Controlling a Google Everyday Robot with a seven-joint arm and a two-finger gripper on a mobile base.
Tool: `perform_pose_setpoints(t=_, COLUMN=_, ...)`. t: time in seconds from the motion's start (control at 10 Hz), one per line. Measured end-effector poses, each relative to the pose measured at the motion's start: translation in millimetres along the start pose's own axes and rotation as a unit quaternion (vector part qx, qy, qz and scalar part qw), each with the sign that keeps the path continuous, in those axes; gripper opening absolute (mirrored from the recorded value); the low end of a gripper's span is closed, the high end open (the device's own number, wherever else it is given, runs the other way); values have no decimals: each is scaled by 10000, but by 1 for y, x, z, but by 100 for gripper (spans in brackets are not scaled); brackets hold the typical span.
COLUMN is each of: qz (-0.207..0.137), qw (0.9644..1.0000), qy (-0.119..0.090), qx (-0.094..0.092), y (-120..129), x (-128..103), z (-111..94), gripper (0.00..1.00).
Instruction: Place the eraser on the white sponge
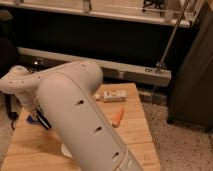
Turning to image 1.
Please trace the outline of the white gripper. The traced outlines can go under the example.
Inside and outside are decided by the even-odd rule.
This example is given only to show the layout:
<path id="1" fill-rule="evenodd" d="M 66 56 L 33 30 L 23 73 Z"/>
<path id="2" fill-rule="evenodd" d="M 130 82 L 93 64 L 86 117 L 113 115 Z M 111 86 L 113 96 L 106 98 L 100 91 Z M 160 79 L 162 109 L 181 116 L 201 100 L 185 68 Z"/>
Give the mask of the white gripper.
<path id="1" fill-rule="evenodd" d="M 29 112 L 35 111 L 39 106 L 36 89 L 23 90 L 17 92 L 15 96 L 19 99 L 22 106 Z"/>

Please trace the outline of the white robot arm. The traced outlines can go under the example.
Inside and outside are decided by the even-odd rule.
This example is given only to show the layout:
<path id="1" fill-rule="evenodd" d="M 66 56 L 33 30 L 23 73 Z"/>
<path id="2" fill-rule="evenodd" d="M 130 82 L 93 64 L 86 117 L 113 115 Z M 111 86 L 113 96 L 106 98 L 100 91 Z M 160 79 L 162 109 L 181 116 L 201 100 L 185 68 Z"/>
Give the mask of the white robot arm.
<path id="1" fill-rule="evenodd" d="M 82 171 L 143 171 L 93 98 L 102 80 L 101 68 L 90 60 L 35 73 L 15 66 L 0 79 L 0 91 L 41 112 Z"/>

